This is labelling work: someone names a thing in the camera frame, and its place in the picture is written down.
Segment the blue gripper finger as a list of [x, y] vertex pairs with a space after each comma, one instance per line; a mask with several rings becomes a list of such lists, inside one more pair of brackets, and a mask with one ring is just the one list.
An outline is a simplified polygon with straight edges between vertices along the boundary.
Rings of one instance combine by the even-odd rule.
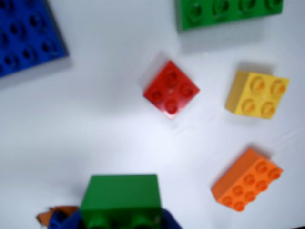
[[49, 221], [50, 229], [80, 229], [81, 213], [79, 210], [71, 215], [65, 214], [63, 211], [55, 211]]
[[168, 210], [162, 209], [161, 229], [182, 229], [182, 227]]

